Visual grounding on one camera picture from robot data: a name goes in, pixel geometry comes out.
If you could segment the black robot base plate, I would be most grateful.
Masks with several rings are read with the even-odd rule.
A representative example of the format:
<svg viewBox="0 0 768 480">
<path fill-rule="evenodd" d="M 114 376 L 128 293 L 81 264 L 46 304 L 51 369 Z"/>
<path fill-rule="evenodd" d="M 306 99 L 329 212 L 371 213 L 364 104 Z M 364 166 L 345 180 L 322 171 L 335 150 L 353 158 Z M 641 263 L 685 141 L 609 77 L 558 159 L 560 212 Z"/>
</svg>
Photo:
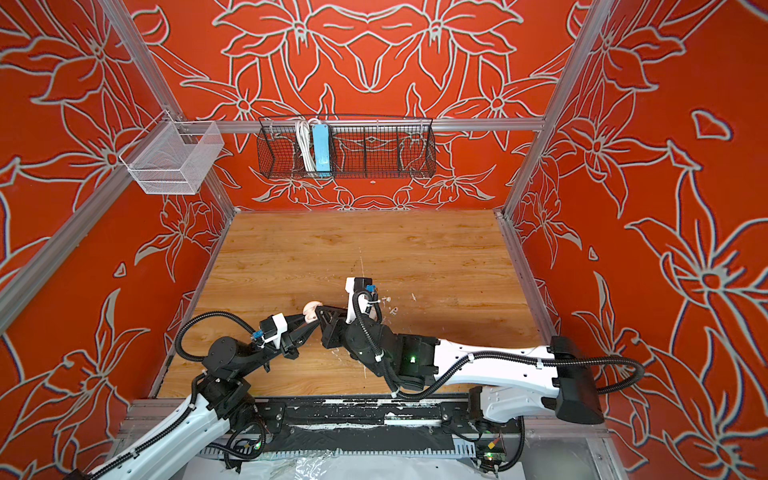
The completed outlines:
<svg viewBox="0 0 768 480">
<path fill-rule="evenodd" d="M 405 450 L 451 448 L 455 439 L 476 447 L 494 439 L 513 447 L 519 426 L 470 417 L 466 394 L 421 402 L 386 396 L 269 397 L 256 401 L 267 431 L 266 451 L 301 449 Z"/>
</svg>

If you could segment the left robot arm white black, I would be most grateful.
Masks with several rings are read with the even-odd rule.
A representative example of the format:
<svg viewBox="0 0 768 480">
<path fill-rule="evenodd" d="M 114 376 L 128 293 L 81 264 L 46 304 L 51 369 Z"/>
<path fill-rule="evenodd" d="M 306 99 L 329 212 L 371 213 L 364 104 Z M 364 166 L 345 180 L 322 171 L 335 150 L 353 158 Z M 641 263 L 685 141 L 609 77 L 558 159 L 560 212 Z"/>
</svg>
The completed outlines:
<svg viewBox="0 0 768 480">
<path fill-rule="evenodd" d="M 297 315 L 275 314 L 258 329 L 246 329 L 248 343 L 222 337 L 205 356 L 185 352 L 184 334 L 194 324 L 215 316 L 245 325 L 234 314 L 212 311 L 194 317 L 179 331 L 177 354 L 204 366 L 191 381 L 185 401 L 123 453 L 89 472 L 75 469 L 65 475 L 67 479 L 170 479 L 207 447 L 221 453 L 230 468 L 261 456 L 267 428 L 249 394 L 246 376 L 267 368 L 277 357 L 296 359 L 299 347 L 319 326 L 318 315 L 313 307 Z"/>
</svg>

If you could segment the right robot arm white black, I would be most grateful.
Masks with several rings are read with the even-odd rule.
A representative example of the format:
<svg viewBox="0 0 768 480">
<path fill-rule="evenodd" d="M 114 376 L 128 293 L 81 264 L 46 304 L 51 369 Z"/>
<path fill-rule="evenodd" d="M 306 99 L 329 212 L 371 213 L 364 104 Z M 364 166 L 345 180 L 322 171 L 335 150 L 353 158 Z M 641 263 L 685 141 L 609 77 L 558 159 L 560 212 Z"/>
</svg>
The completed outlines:
<svg viewBox="0 0 768 480">
<path fill-rule="evenodd" d="M 601 424 L 601 396 L 632 387 L 645 374 L 640 362 L 623 356 L 582 357 L 562 336 L 543 346 L 500 349 L 396 334 L 383 323 L 379 306 L 364 289 L 351 293 L 345 308 L 310 302 L 303 314 L 319 325 L 324 348 L 345 348 L 396 399 L 420 402 L 445 386 L 470 386 L 475 421 L 505 424 L 551 412 L 573 424 Z"/>
</svg>

